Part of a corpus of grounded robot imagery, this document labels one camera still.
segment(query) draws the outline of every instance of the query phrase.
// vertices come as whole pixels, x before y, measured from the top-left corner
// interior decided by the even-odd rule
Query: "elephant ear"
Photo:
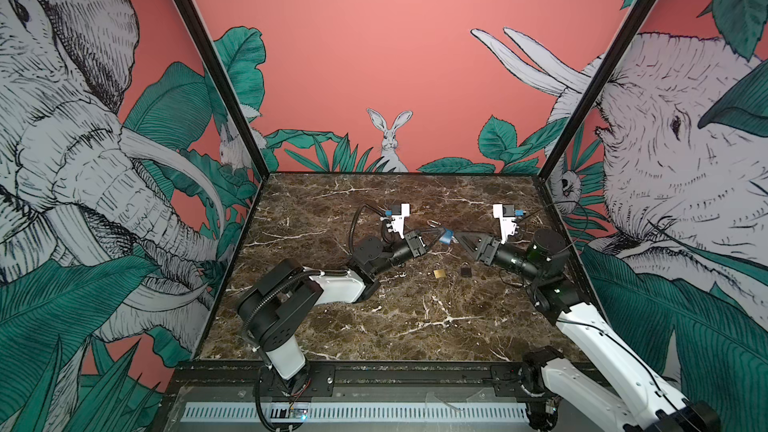
[[[91,91],[116,112],[130,84],[138,21],[130,0],[38,0]]]

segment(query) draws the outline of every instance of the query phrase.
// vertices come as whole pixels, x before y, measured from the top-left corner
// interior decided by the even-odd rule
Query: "black metal frame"
[[[210,308],[210,316],[208,317],[207,322],[205,323],[205,328],[200,334],[200,339],[197,342],[197,347],[194,350],[194,353],[192,354],[192,358],[198,358],[200,356],[200,352],[202,352],[203,349],[203,342],[205,342],[205,338],[208,336],[208,332],[210,331],[210,326],[214,323],[214,320],[216,319],[216,311],[219,310],[219,304],[221,303],[222,298],[224,298],[224,290],[226,288],[226,284],[230,281],[230,278],[232,277],[232,273],[235,270],[235,263],[237,262],[237,256],[240,255],[240,250],[243,248],[243,244],[245,243],[246,236],[248,235],[248,231],[250,230],[250,224],[254,220],[254,214],[256,213],[256,210],[259,207],[259,202],[261,201],[261,195],[264,192],[264,185],[266,184],[266,180],[259,184],[259,191],[256,193],[256,196],[254,198],[254,203],[251,204],[250,210],[248,211],[248,215],[245,217],[245,221],[243,223],[243,228],[240,232],[240,238],[237,239],[237,244],[235,245],[234,253],[232,254],[232,260],[230,260],[230,264],[226,266],[226,272],[224,273],[224,278],[221,279],[221,285],[219,286],[219,293],[216,294],[216,299],[214,300],[214,306]]]
[[[344,361],[309,360],[310,374],[319,370],[330,381],[319,380],[321,390],[307,391],[303,397],[329,397],[334,391],[348,387],[435,387],[477,388],[493,386],[496,397],[515,398],[517,402],[541,402],[552,397],[532,398],[520,388],[518,371],[522,362],[433,362],[433,361]],[[587,377],[607,387],[609,382],[589,362],[574,363]],[[162,432],[179,397],[182,387],[243,387],[256,383],[260,360],[197,360],[181,362],[174,371],[160,408],[149,428]],[[268,390],[265,376],[260,389],[262,397],[283,398],[277,390]]]
[[[256,170],[261,175],[260,190],[254,199],[254,204],[249,211],[249,214],[245,220],[243,233],[240,235],[233,259],[227,268],[223,286],[221,290],[224,290],[224,285],[230,279],[230,276],[234,270],[234,264],[237,256],[240,254],[240,250],[246,239],[247,231],[250,226],[251,220],[254,216],[256,207],[259,204],[259,200],[262,196],[264,186],[267,179],[270,177],[270,172],[264,163],[264,158],[259,152],[252,135],[250,134],[250,126],[244,119],[244,115],[240,110],[240,104],[237,101],[236,95],[232,89],[229,78],[224,71],[221,63],[219,62],[218,55],[214,44],[206,32],[205,25],[197,13],[197,8],[194,5],[193,0],[174,0],[177,8],[182,15],[185,24],[192,36],[195,45],[197,46],[200,55],[203,58],[203,63],[211,74],[211,78],[214,81],[217,89],[219,90],[222,100],[227,108],[227,111],[232,116],[234,123],[240,136],[243,138],[251,156],[254,158]],[[624,53],[631,44],[632,39],[639,31],[640,26],[644,22],[648,13],[652,9],[656,0],[636,0],[626,20],[622,24],[619,32],[617,33],[614,41],[611,43],[608,52],[605,55],[600,67],[594,74],[592,81],[590,82],[587,90],[581,97],[576,110],[568,120],[568,124],[563,130],[560,138],[558,139],[549,159],[546,161],[542,170],[538,176],[532,176],[534,180],[534,186],[536,187],[538,194],[544,201],[545,205],[552,204],[552,197],[549,190],[546,187],[546,180],[552,174],[552,170],[557,165],[558,159],[565,154],[568,145],[574,137],[574,134],[580,127],[582,121],[586,118],[589,111],[605,84],[610,79],[610,74],[619,65]],[[344,175],[368,175],[373,173],[385,173],[395,174],[395,172],[282,172],[282,173],[330,173],[330,174],[344,174]],[[431,175],[431,176],[455,176],[456,174],[424,174],[422,172],[409,172],[408,174],[397,175]],[[488,174],[464,174],[466,176],[487,176]],[[510,174],[513,176],[530,176],[528,174]],[[554,227],[558,232],[568,235],[568,231],[562,220],[551,206],[546,206],[546,213],[552,220]],[[589,277],[584,270],[581,261],[578,260],[578,254],[575,247],[571,245],[571,257],[569,259],[569,268],[573,274],[572,279],[577,283],[581,290],[586,291],[590,299],[600,309],[600,302],[595,296],[594,290],[591,287]],[[206,328],[201,335],[201,340],[197,345],[197,350],[193,357],[197,357],[202,347],[203,339],[207,336],[210,326],[215,317],[215,312],[219,307],[220,301],[223,297],[223,293],[220,291],[216,297],[214,308],[212,309],[209,321],[206,323]],[[519,389],[516,376],[517,370],[520,368],[519,362],[431,362],[431,361],[340,361],[340,360],[311,360],[310,367],[316,370],[322,370],[322,374],[331,374],[332,386],[334,388],[343,387],[359,387],[364,385],[366,387],[392,387],[392,386],[414,386],[414,387],[471,387],[473,385],[493,385],[496,395],[500,397],[516,397],[520,401],[525,400],[544,400],[544,399],[532,399],[527,396],[522,390]],[[182,362],[178,365],[174,371],[165,396],[160,403],[158,413],[152,423],[150,430],[153,432],[161,432],[169,419],[169,413],[172,411],[174,403],[178,398],[178,393],[182,387],[196,386],[196,387],[221,387],[227,385],[243,385],[248,384],[253,386],[256,380],[256,373],[258,368],[262,366],[262,362],[255,360],[193,360],[188,362]],[[602,385],[608,385],[604,378],[590,363],[578,363],[575,364],[577,368],[582,370],[586,375],[595,379]],[[268,386],[267,394],[276,394],[275,390],[269,391]],[[318,394],[325,393],[322,390],[318,390]]]
[[[558,210],[554,207],[554,200],[552,199],[552,195],[549,193],[546,182],[540,178],[534,178],[534,187],[538,191],[544,203],[544,209],[547,213],[547,216],[549,216],[549,219],[554,224],[554,230],[556,230],[563,237],[570,238],[570,231],[566,229],[562,218],[558,213]],[[587,271],[584,270],[584,266],[578,259],[578,250],[576,250],[576,247],[573,243],[571,243],[568,248],[571,250],[571,254],[568,256],[568,270],[573,275],[570,278],[573,279],[581,291],[586,292],[586,294],[589,295],[590,302],[592,302],[592,304],[598,308],[602,316],[605,317],[605,310],[603,310],[603,306],[598,300],[598,296],[594,292],[594,288],[592,287],[592,282],[589,280]]]
[[[608,83],[610,75],[624,58],[624,53],[627,52],[634,36],[637,35],[655,4],[656,0],[636,0],[634,2],[624,23],[621,24],[621,28],[616,34],[614,41],[610,44],[608,52],[605,53],[605,58],[603,58],[598,70],[592,76],[592,81],[590,81],[587,89],[581,95],[581,100],[571,114],[571,118],[565,125],[562,134],[560,134],[560,138],[554,145],[552,153],[549,154],[549,158],[547,158],[544,166],[539,171],[539,177],[546,180],[552,174],[558,160],[565,154],[565,150],[574,138],[576,131],[587,118],[589,111],[592,110],[592,106],[597,101],[600,92],[602,92],[605,84]]]
[[[237,100],[237,96],[232,89],[232,83],[224,67],[221,65],[221,61],[219,61],[216,47],[208,36],[205,23],[197,13],[197,7],[193,0],[174,0],[174,2],[181,18],[184,19],[184,24],[186,24],[190,36],[192,36],[197,52],[203,59],[203,64],[210,74],[211,80],[216,85],[216,89],[224,101],[227,112],[232,117],[237,131],[240,133],[240,138],[245,142],[245,147],[254,160],[254,165],[261,178],[260,182],[264,184],[270,176],[270,170],[267,168],[261,152],[259,152],[259,147],[256,145],[253,135],[251,135],[250,125],[246,122],[245,115],[240,109],[240,102]]]

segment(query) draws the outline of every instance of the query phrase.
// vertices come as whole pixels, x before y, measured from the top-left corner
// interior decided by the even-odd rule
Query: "metal base plate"
[[[333,381],[336,368],[332,365],[313,364],[310,362],[310,386],[304,390],[301,397],[331,397],[333,396]],[[261,397],[284,398],[279,387],[279,378],[273,370],[264,370],[261,377]]]

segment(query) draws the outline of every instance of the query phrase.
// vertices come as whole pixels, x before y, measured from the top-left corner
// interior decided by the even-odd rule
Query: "ventilation grille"
[[[287,402],[263,404],[270,421],[284,422],[495,422],[527,423],[525,404],[415,404],[411,402]],[[245,402],[188,402],[182,422],[258,422],[256,406]]]

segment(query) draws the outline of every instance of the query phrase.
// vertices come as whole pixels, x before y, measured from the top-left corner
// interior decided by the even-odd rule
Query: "black cable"
[[[675,412],[677,412],[677,413],[680,412],[680,409],[675,407],[675,404],[672,403],[672,400],[670,400],[667,397],[666,393],[661,389],[661,386],[659,386],[659,383],[656,381],[656,377],[654,376],[654,373],[650,369],[648,369],[648,366],[645,364],[645,362],[640,360],[640,358],[637,355],[635,355],[632,350],[629,350],[628,348],[623,346],[621,344],[621,342],[619,342],[616,339],[614,339],[613,337],[611,337],[610,334],[608,334],[606,331],[604,331],[600,327],[596,327],[596,326],[591,325],[591,324],[585,324],[584,322],[566,321],[566,320],[563,320],[561,318],[558,319],[558,322],[561,322],[562,324],[583,325],[585,327],[591,327],[591,328],[596,329],[597,331],[599,331],[603,336],[609,338],[611,341],[614,342],[614,344],[618,345],[624,352],[627,352],[630,357],[632,357],[634,360],[636,360],[643,367],[643,369],[645,369],[646,372],[648,372],[648,375],[650,376],[650,379],[654,382],[654,386],[656,386],[656,389],[659,391],[661,397],[663,397],[667,401],[667,403],[670,405],[670,407],[675,409]],[[685,417],[684,415],[681,415],[681,417],[684,418],[685,421],[688,424],[690,424],[691,427],[695,428],[697,432],[701,432],[699,427],[696,427],[693,423],[691,423],[691,421],[688,420],[687,417]]]
[[[259,390],[259,386],[261,385],[261,369],[263,368],[266,368],[266,366],[263,365],[256,370],[256,384],[254,385],[254,404],[256,406],[256,413],[259,415],[259,422],[261,422],[261,425],[263,425],[264,428],[267,429],[269,432],[280,432],[280,430],[291,430],[291,427],[293,427],[293,430],[298,429],[299,427],[304,425],[303,422],[285,424],[285,429],[282,429],[282,427],[275,428],[272,424],[270,424],[270,422],[264,416],[264,411],[261,409],[261,391]]]
[[[523,287],[525,287],[525,282],[523,282],[522,277],[520,277],[520,281],[522,282],[521,284],[510,284],[509,282],[504,282],[504,277],[502,277],[502,270],[503,270],[502,268],[496,267],[496,272],[498,273],[498,278],[499,278],[499,280],[502,281],[502,283],[504,285],[508,285],[509,287],[513,287],[513,288],[523,288]]]
[[[440,233],[437,235],[437,237],[435,237],[435,239],[434,239],[434,240],[432,240],[432,242],[430,242],[430,243],[429,243],[429,245],[427,245],[426,247],[424,247],[424,249],[425,249],[425,250],[427,250],[427,252],[429,252],[430,250],[432,250],[432,247],[434,247],[434,246],[435,246],[435,244],[437,243],[437,241],[438,241],[438,240],[440,240],[440,238],[442,238],[442,236],[446,234],[446,228],[445,228],[445,227],[440,227],[440,228],[433,228],[432,230],[434,230],[434,231],[439,231]]]
[[[355,248],[355,227],[357,227],[357,222],[360,220],[360,214],[362,214],[363,209],[368,208],[369,210],[373,211],[375,214],[377,214],[379,217],[384,217],[384,212],[382,212],[380,209],[371,206],[370,204],[362,204],[358,209],[355,211],[355,215],[352,216],[352,224],[350,226],[350,235],[347,239],[347,246],[350,248],[350,255],[352,254],[352,250]]]

